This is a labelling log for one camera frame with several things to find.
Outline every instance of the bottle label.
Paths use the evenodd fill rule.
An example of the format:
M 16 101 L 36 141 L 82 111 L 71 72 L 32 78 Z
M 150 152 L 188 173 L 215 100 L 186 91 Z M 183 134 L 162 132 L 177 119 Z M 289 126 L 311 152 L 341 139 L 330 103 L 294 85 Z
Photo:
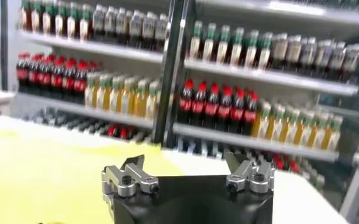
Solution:
M 118 100 L 118 94 L 119 92 L 112 92 L 110 94 L 110 111 L 116 112 L 117 111 L 117 100 Z
M 268 126 L 269 126 L 268 120 L 260 120 L 258 138 L 265 138 Z
M 198 50 L 199 50 L 199 38 L 193 37 L 190 43 L 190 53 L 189 53 L 190 58 L 198 58 Z
M 51 16 L 48 13 L 44 13 L 43 15 L 43 29 L 44 33 L 50 33 L 51 32 Z
M 88 21 L 82 19 L 80 21 L 80 39 L 87 40 L 88 37 Z
M 301 139 L 300 139 L 300 145 L 304 145 L 304 146 L 308 145 L 308 140 L 309 140 L 309 137 L 311 136 L 311 133 L 312 133 L 312 128 L 311 127 L 305 127 L 302 130 Z
M 336 146 L 338 145 L 338 142 L 339 142 L 339 138 L 340 138 L 340 132 L 333 132 L 331 134 L 327 149 L 335 151 Z
M 218 45 L 218 51 L 217 51 L 217 63 L 224 63 L 224 60 L 226 59 L 226 53 L 227 53 L 228 43 L 223 42 Z
M 251 68 L 254 64 L 255 54 L 257 53 L 256 47 L 247 48 L 246 60 L 244 61 L 245 68 Z
M 297 125 L 290 125 L 288 127 L 288 132 L 286 134 L 286 143 L 293 143 L 294 141 L 294 137 L 296 135 L 297 132 Z
M 191 109 L 191 100 L 179 99 L 179 108 L 184 111 L 190 111 Z
M 67 20 L 67 31 L 68 37 L 74 38 L 75 37 L 75 19 L 69 17 Z
M 204 46 L 204 60 L 210 60 L 211 59 L 211 50 L 213 49 L 213 40 L 207 39 L 205 41 Z
M 55 23 L 56 23 L 56 35 L 61 36 L 63 33 L 63 17 L 60 15 L 57 15 L 55 18 Z
M 17 69 L 16 75 L 17 75 L 18 79 L 27 79 L 29 76 L 29 73 L 25 69 Z
M 269 62 L 269 57 L 270 57 L 270 49 L 262 49 L 262 51 L 260 52 L 258 68 L 265 69 Z
M 313 141 L 313 147 L 316 149 L 321 148 L 321 143 L 323 142 L 325 136 L 325 130 L 324 129 L 318 129 L 316 131 L 315 140 Z
M 232 48 L 232 53 L 230 57 L 230 64 L 231 65 L 238 65 L 240 60 L 240 54 L 241 54 L 241 44 L 234 44 Z
M 283 123 L 282 122 L 275 122 L 274 129 L 272 130 L 271 140 L 278 141 L 279 137 L 281 136 Z

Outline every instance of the shelf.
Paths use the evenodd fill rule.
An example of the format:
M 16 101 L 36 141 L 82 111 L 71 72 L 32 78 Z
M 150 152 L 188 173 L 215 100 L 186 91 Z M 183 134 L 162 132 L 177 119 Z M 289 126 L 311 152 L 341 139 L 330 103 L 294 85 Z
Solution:
M 110 113 L 100 109 L 89 108 L 76 103 L 66 102 L 62 100 L 55 100 L 47 97 L 40 97 L 26 93 L 18 93 L 18 97 L 23 97 L 31 103 L 41 103 L 47 107 L 52 107 L 58 110 L 67 111 L 79 115 L 102 119 L 110 122 L 118 122 L 121 124 L 132 125 L 135 127 L 152 129 L 154 121 L 143 119 L 135 116 L 128 116 L 122 113 Z
M 305 5 L 283 1 L 256 0 L 197 0 L 197 3 L 214 7 L 229 7 L 239 10 L 272 13 L 293 18 L 315 19 L 323 22 L 354 24 L 359 26 L 359 12 L 329 9 L 320 5 Z
M 218 65 L 216 63 L 204 62 L 201 60 L 186 59 L 185 68 L 343 96 L 352 96 L 358 92 L 358 86 L 356 85 L 313 79 L 279 71 L 264 71 L 258 69 L 237 68 L 229 65 Z
M 239 145 L 243 147 L 250 147 L 254 149 L 265 150 L 274 153 L 284 153 L 289 155 L 303 156 L 305 158 L 335 161 L 339 157 L 338 152 L 326 152 L 319 149 L 311 149 L 308 147 L 298 147 L 292 144 L 281 144 L 278 142 L 271 142 L 264 139 L 252 138 L 244 135 L 237 135 L 223 131 L 216 131 L 206 128 L 194 127 L 175 123 L 173 128 L 175 134 L 190 136 L 192 138 L 208 139 L 211 141 Z
M 94 41 L 83 42 L 80 40 L 70 40 L 63 37 L 55 37 L 43 35 L 40 33 L 30 33 L 20 30 L 20 35 L 26 40 L 34 43 L 45 44 L 50 46 L 65 47 L 68 49 L 76 49 L 80 51 L 94 52 L 121 58 L 146 61 L 150 63 L 161 64 L 163 54 L 158 52 L 144 51 L 131 47 L 118 46 L 115 44 L 104 44 Z

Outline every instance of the clear bottle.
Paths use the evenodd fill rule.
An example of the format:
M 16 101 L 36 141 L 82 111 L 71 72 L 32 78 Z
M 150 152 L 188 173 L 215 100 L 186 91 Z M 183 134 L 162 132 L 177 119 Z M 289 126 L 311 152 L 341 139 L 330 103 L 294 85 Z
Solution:
M 266 136 L 267 128 L 269 125 L 271 105 L 270 103 L 263 102 L 261 105 L 260 115 L 257 116 L 254 126 L 251 130 L 251 136 L 255 138 L 264 138 Z
M 340 138 L 340 127 L 343 122 L 343 117 L 335 116 L 332 119 L 331 128 L 325 133 L 321 149 L 335 151 Z
M 328 119 L 328 114 L 326 113 L 320 114 L 317 125 L 312 127 L 311 136 L 309 137 L 307 144 L 308 147 L 313 147 L 316 149 L 321 148 L 321 143 L 323 142 L 325 132 L 327 130 L 326 127 L 327 119 Z
M 218 43 L 218 50 L 216 56 L 216 62 L 219 64 L 223 64 L 227 59 L 227 51 L 229 45 L 229 31 L 230 31 L 229 26 L 223 25 L 221 27 L 220 42 Z
M 199 50 L 201 46 L 202 36 L 202 21 L 196 21 L 194 24 L 194 33 L 190 41 L 189 57 L 197 59 L 199 58 Z

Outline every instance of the yellow mat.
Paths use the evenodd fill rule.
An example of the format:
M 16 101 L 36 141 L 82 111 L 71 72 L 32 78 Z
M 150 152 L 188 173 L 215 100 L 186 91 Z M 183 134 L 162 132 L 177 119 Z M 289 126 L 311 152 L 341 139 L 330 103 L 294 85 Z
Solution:
M 113 223 L 101 170 L 146 155 L 151 175 L 181 175 L 158 147 L 116 143 L 84 148 L 40 135 L 0 133 L 0 223 Z

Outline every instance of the table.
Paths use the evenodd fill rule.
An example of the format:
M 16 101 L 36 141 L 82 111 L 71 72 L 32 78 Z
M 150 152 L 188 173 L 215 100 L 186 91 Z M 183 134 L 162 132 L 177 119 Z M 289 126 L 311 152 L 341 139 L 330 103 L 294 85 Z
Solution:
M 83 197 L 88 197 L 90 200 L 89 203 L 78 201 L 72 204 L 69 201 L 65 201 L 62 205 L 45 208 L 45 210 L 61 213 L 60 215 L 49 215 L 51 221 L 67 221 L 67 223 L 98 223 L 97 220 L 99 220 L 99 223 L 111 223 L 107 206 L 104 204 L 100 195 L 101 189 L 99 171 L 104 166 L 112 165 L 112 163 L 115 162 L 116 156 L 110 154 L 110 152 L 107 153 L 106 151 L 109 150 L 108 148 L 97 148 L 94 149 L 96 152 L 89 151 L 88 154 L 85 154 L 88 150 L 85 148 L 91 146 L 106 147 L 113 144 L 126 147 L 129 145 L 128 143 L 99 136 L 75 133 L 68 130 L 44 127 L 42 125 L 36 125 L 0 116 L 0 132 L 2 131 L 8 131 L 10 136 L 16 135 L 12 131 L 23 131 L 24 135 L 32 139 L 38 138 L 38 136 L 43 136 L 46 138 L 54 138 L 56 141 L 64 142 L 64 144 L 69 144 L 74 148 L 76 146 L 83 146 L 84 148 L 60 150 L 57 149 L 56 146 L 54 146 L 53 149 L 48 149 L 47 145 L 43 145 L 42 148 L 38 147 L 37 149 L 28 149 L 28 147 L 26 147 L 25 149 L 18 149 L 17 152 L 17 149 L 0 149 L 4 150 L 4 153 L 0 152 L 0 175 L 2 175 L 2 173 L 11 175 L 11 178 L 0 177 L 0 191 L 5 191 L 6 189 L 9 189 L 8 191 L 12 190 L 13 197 L 17 197 L 17 199 L 14 198 L 15 200 L 12 200 L 13 197 L 10 199 L 9 196 L 0 198 L 0 203 L 3 203 L 3 205 L 0 206 L 0 209 L 2 210 L 0 211 L 0 214 L 2 214 L 0 215 L 0 223 L 9 222 L 10 220 L 7 220 L 7 217 L 13 217 L 14 220 L 23 220 L 25 223 L 33 223 L 36 221 L 41 222 L 41 220 L 29 219 L 28 217 L 21 217 L 21 215 L 15 214 L 15 212 L 11 211 L 11 208 L 14 207 L 10 205 L 10 203 L 19 203 L 18 194 L 24 193 L 19 191 L 19 186 L 24 186 L 22 181 L 32 181 L 32 184 L 36 184 L 35 178 L 40 178 L 42 176 L 41 172 L 44 172 L 48 177 L 40 179 L 40 181 L 45 181 L 47 183 L 37 185 L 38 192 L 47 192 L 51 195 L 52 191 L 56 190 L 61 194 L 54 194 L 51 195 L 51 197 L 58 197 L 59 195 L 62 195 L 64 197 L 67 196 L 69 198 L 77 198 L 79 194 L 81 194 Z M 2 147 L 4 144 L 6 144 L 5 139 L 0 142 L 0 146 Z M 23 162 L 20 161 L 26 157 L 29 159 Z M 162 157 L 173 166 L 179 168 L 180 172 L 184 175 L 222 175 L 229 173 L 226 163 L 218 159 L 187 155 L 185 153 L 168 150 L 163 151 Z M 151 156 L 146 157 L 146 163 L 144 164 L 146 172 L 149 174 L 156 175 L 156 173 L 159 172 L 161 175 L 166 175 L 170 169 L 172 170 L 170 171 L 171 175 L 178 173 L 178 171 L 175 171 L 174 167 L 167 170 L 161 169 L 160 166 L 162 166 L 162 163 L 165 163 L 163 159 L 156 160 L 156 164 L 153 164 L 153 166 L 148 164 L 149 158 L 151 158 Z M 20 170 L 28 170 L 28 173 L 16 173 L 20 172 Z M 81 177 L 71 175 L 78 173 L 79 170 L 83 174 Z M 80 188 L 80 191 L 82 192 L 79 193 L 79 191 L 75 191 L 75 188 Z M 311 184 L 298 175 L 277 170 L 275 172 L 274 192 L 273 224 L 347 223 L 345 219 L 333 209 L 331 204 L 329 204 Z M 31 197 L 32 196 L 28 194 L 28 198 L 26 200 L 32 200 L 34 203 L 37 203 L 34 204 L 37 208 L 31 208 L 33 211 L 30 211 L 29 214 L 32 215 L 41 214 L 39 206 L 45 205 L 41 205 L 40 202 L 50 202 L 51 200 L 55 200 L 55 198 L 48 199 L 41 194 L 35 195 L 35 197 L 38 197 L 38 201 L 35 201 L 35 199 Z

